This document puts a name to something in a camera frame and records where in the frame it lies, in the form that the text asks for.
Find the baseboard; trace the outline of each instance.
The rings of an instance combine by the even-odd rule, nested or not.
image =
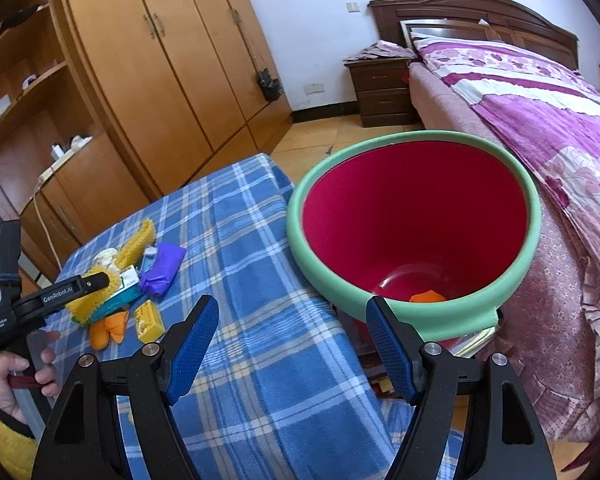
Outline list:
[[[334,103],[332,105],[314,106],[304,110],[291,112],[291,118],[295,123],[315,121],[316,119],[328,119],[342,115],[353,115],[358,113],[358,101],[347,101],[345,103]]]

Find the power cord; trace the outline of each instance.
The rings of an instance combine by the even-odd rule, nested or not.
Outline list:
[[[58,253],[56,253],[56,248],[54,247],[54,243],[51,241],[51,235],[49,234],[49,230],[46,228],[45,222],[42,219],[42,215],[40,214],[40,209],[38,208],[38,201],[36,200],[36,195],[42,188],[42,185],[45,183],[42,175],[38,178],[36,182],[36,187],[33,189],[33,206],[36,208],[36,214],[38,215],[38,220],[42,224],[42,228],[45,230],[46,240],[49,242],[49,247],[51,247],[51,252],[54,254],[56,258],[56,263],[58,263],[58,270],[62,270],[62,264],[60,263],[60,258],[58,258]]]

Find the wardrobe handle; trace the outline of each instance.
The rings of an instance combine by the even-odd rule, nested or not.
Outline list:
[[[155,23],[158,24],[158,30],[160,30],[160,35],[164,38],[166,35],[166,32],[164,31],[164,24],[162,23],[162,20],[160,19],[160,16],[158,16],[157,12],[154,12],[154,20]]]
[[[151,35],[152,39],[155,38],[154,24],[151,22],[151,19],[146,14],[143,14],[142,17],[144,18],[146,28],[149,29],[149,34]]]

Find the pink floral bedspread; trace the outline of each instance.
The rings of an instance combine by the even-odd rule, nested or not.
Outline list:
[[[427,37],[414,45],[543,184],[600,272],[600,93],[559,63],[508,44]],[[600,312],[586,303],[600,362]],[[598,387],[600,367],[595,375]],[[573,466],[599,448],[600,431]]]

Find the green bowl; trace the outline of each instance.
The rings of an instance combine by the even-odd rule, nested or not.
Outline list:
[[[527,226],[520,252],[510,266],[487,286],[454,300],[427,303],[426,307],[421,303],[387,299],[396,317],[412,324],[424,341],[440,341],[495,326],[498,322],[497,308],[522,282],[538,246],[541,223],[538,192],[526,169],[506,150],[480,137],[434,130],[405,132],[360,142],[329,156],[304,176],[290,199],[286,228],[293,256],[307,280],[339,309],[364,321],[366,302],[372,293],[341,278],[312,251],[302,229],[302,208],[318,179],[344,160],[382,146],[416,140],[457,142],[489,153],[514,175],[526,203]]]

